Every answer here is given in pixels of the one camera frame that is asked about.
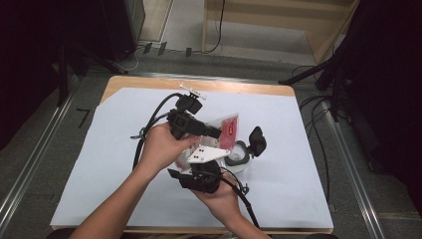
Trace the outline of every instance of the gray floor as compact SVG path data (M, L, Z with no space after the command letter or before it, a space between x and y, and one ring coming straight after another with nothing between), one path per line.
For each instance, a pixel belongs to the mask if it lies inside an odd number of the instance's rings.
M217 56L194 56L186 59L183 53L167 52L157 57L152 51L140 56L139 67L131 72L142 72L212 76L223 78L253 79L257 83L274 84L276 80L288 78L294 65L274 62L262 62L246 59L234 59ZM3 238L44 238L51 232L49 223L55 211L60 195L64 189L75 160L83 145L90 126L95 107L99 104L110 74L99 66L92 66L88 76L81 81L74 99L64 117L55 137L43 157L29 188L22 198ZM315 96L313 78L295 86L298 102ZM30 154L42 128L55 110L57 93L53 93L41 105L39 110L28 120L9 146L0 153L1 193L5 195L20 172L27 156ZM303 110L304 123L310 120L310 107ZM92 112L81 128L83 114L79 109ZM342 121L341 128L359 174L364 181L367 192L372 199L386 238L422 238L422 220L415 214L405 187L394 177L376 175L368 170L366 158L355 139L352 129ZM339 149L325 119L316 124L323 145L327 151L331 215L334 232L339 238L370 238L354 192L345 172ZM321 184L326 190L325 167L320 147L313 133L310 144L316 159ZM277 236L278 238L305 238L306 236Z
M162 42L167 49L185 51L202 47L204 3L200 0L174 0ZM218 23L207 23L207 49L218 39ZM213 54L262 61L314 65L304 31L224 22L220 47Z

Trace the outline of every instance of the person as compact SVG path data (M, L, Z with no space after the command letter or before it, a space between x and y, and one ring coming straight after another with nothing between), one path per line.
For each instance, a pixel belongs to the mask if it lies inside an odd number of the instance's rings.
M136 168L74 231L72 239L106 239L121 236L148 183L160 170L174 162L184 149L199 140L199 136L194 135L176 140L170 129L171 126L167 122L154 126L148 132ZM209 208L215 218L239 238L269 238L242 215L237 194L228 184L220 182L218 190L213 194L193 190L192 192Z

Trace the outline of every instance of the floor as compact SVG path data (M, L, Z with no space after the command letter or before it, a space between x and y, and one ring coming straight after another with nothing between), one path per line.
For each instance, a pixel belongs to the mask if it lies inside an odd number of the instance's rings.
M161 42L173 0L143 0L145 20L140 40Z
M155 8L156 12L163 13L168 10L168 1L162 2L163 8L161 10ZM276 33L275 29L255 27L242 27L239 31L238 25L231 24L223 24L220 48L214 54L185 58L185 48L200 49L201 2L173 0L173 4L170 4L171 11L167 11L169 14L160 15L161 22L166 22L163 24L164 27L155 31L155 37L141 43L154 42L154 46L159 47L160 42L167 42L167 50L174 51L167 51L164 56L157 56L156 49L152 49L149 54L141 55L138 52L137 59L128 58L120 64L127 68L136 65L133 71L129 72L133 76L153 72L224 79L250 79L262 84L276 84L276 80L287 79L292 74L306 69L300 68L293 73L297 66L315 64L303 32L279 29L280 32ZM215 29L215 24L209 24L210 45L208 47L212 48L212 38L217 35L212 31ZM263 35L268 37L265 40L260 39L259 36ZM33 175L31 184L28 185L19 207L14 209L16 211L10 219L9 226L5 231L0 231L0 237L3 235L2 238L40 238L51 231L48 226L49 221L60 200L61 190L72 171L73 163L78 158L93 117L93 114L90 114L86 123L78 128L83 116L77 109L94 111L108 78L109 73L106 70L92 65L88 77L77 80L74 100L57 129L57 135L60 136L51 139L49 149L42 155L42 161ZM314 78L308 78L295 86L298 103L310 96L324 94L316 91L314 81ZM32 148L35 147L43 129L48 124L49 116L56 110L56 101L57 92L54 92L25 123L11 144L0 152L2 165L6 165L1 168L3 177L0 183L0 196L2 198L7 195L14 178L19 176L20 168L24 167L26 158L31 155ZM304 123L310 120L311 107L307 106L303 110ZM331 191L328 205L334 222L333 233L339 238L422 238L422 219L415 211L406 188L391 175L378 175L369 170L365 153L347 121L332 123L330 117L326 117L321 118L316 127L321 131L322 141L327 148ZM339 145L338 134L335 134L333 127L340 129L341 137L346 142L346 153ZM310 145L316 159L321 184L327 190L325 173L328 168L324 166L320 145L314 133L311 134ZM348 156L352 158L365 192L376 212L382 228L382 237L371 235L365 224L361 205L356 199L355 189L348 177L349 171L344 159ZM277 238L298 239L305 237L303 235L277 236Z

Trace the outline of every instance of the wire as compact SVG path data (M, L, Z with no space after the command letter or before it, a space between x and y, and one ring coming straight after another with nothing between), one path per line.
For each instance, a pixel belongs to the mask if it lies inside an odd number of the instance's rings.
M155 112L152 114L151 118L149 119L148 124L146 127L143 127L139 132L139 142L137 143L136 152L134 154L133 159L133 166L132 170L134 170L137 166L137 162L139 161L140 153L142 151L143 143L145 142L146 135L148 134L149 130L154 126L155 123L157 123L160 119L166 117L169 115L169 113L161 115L160 117L156 118L155 116L158 114L159 110L164 106L164 104L170 100L173 97L182 97L180 93L173 93L166 97L162 102L158 105L157 109L155 109Z
M314 67L314 66L298 66L298 67L294 68L294 69L292 70L292 72L291 72L291 74L292 74L292 78L295 76L295 71L296 71L296 70L298 70L298 69L300 69L300 68L312 68L312 67Z
M304 106L306 106L307 104L309 104L310 102L313 102L314 100L319 99L319 98L323 98L323 99L327 100L327 99L331 98L331 96L315 96L315 97L306 98L306 99L304 99L304 101L299 106L299 111L301 111L302 108Z
M217 44L215 45L215 47L213 49L211 49L209 51L202 52L202 54L210 54L210 53L214 52L217 49L217 47L220 45L221 35L222 35L221 34L221 26L223 24L223 16L224 16L224 7L225 6L226 6L226 0L223 0L223 7L221 8L220 26L219 26L219 31L218 31L218 41L217 41Z
M313 121L313 125L315 125L315 122L316 122L315 121L315 116L314 116L314 111L317 108L317 106L319 104L321 104L325 100L326 99L319 100L314 105L313 110L311 111L311 118L312 118L312 121ZM322 151L323 161L324 161L324 164L325 164L325 177L326 177L326 195L325 195L325 199L326 199L326 202L329 202L329 170L328 170L328 162L327 162L327 159L326 159L325 148L323 147L322 140L320 139L319 133L318 133L317 128L315 126L314 126L314 131L316 132L316 138L317 138L317 140L319 142L320 149Z
M137 68L137 66L139 65L139 60L137 59L136 53L137 53L139 50L141 50L141 49L142 49L142 48L137 48L137 49L136 49L136 51L134 51L134 53L133 53L133 56L134 56L134 58L136 59L136 64L134 65L134 67L132 67L132 68L124 68L124 67L122 67L121 65L119 65L117 62L114 62L114 64L115 64L116 66L118 66L120 69L125 70L125 71L132 71L132 70L136 69L136 68Z
M260 225L258 223L257 218L255 217L255 213L254 213L254 210L252 209L251 203L248 201L248 199L243 194L243 192L235 184L231 183L229 180L227 180L226 178L224 178L224 176L217 175L217 174L214 174L212 172L201 171L201 170L196 170L196 172L202 173L202 174L206 174L206 175L210 175L210 176L213 176L215 178L219 178L220 180L222 180L223 182L225 182L226 184L228 184L230 187L232 187L232 189L236 192L236 194L240 197L240 199L245 204L246 210L248 211L249 215L251 216L252 222L254 223L254 225L257 228L260 229Z
M230 171L229 169L225 167L220 167L220 168L224 170L225 172L228 172L236 180L236 182L239 185L239 189L242 191L244 195L248 194L249 192L248 183L245 184L246 186L243 186L242 182L236 177L236 175L232 171Z
M312 121L312 120L310 120L310 122L309 122L309 124L310 123L312 123L312 125L311 125L311 128L310 128L310 131L307 133L307 135L308 135L308 138L310 138L310 136L311 136L311 133L312 133L312 131L313 131L313 128L316 126L316 123L318 122L318 121L320 121L324 116L325 116L325 114L327 113L327 112L329 112L329 109L326 109L326 110L322 110L322 111L320 111L318 114L316 114L315 115L315 117L317 116L317 115L319 115L319 114L321 114L321 113L323 113L317 120L315 120L315 121Z
M214 4L214 16L215 16L215 18L217 18L217 10L216 10L216 0L214 0L214 2L213 2L213 4ZM215 31L217 32L217 33L220 33L220 31L218 30L218 27L217 27L217 21L214 21L214 27L215 27Z

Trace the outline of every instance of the metal frame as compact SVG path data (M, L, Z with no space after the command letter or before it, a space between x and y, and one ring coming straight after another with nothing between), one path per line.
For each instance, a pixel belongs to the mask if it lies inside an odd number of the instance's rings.
M56 134L57 129L65 117L72 102L75 91L76 90L72 91L66 100L62 103L62 105L56 108L46 129L44 129L40 139L38 140L31 155L25 163L21 173L2 202L0 207L0 238L6 231L7 225L9 224L12 216L18 208L18 205L21 202L32 178L34 177L38 166L41 164L41 161L43 160L44 154L46 153L52 138Z
M322 107L325 110L328 109L326 103L322 103ZM325 119L328 122L335 140L337 141L340 156L343 159L345 171L347 172L350 185L353 189L354 195L356 196L357 203L359 204L360 212L362 213L363 219L365 220L369 235L373 239L384 239L385 236L381 225L379 224L375 209L372 206L356 166L354 165L353 156L348 150L346 140L344 139L344 136L341 132L341 128L339 127L338 122L335 122L329 114L325 115Z

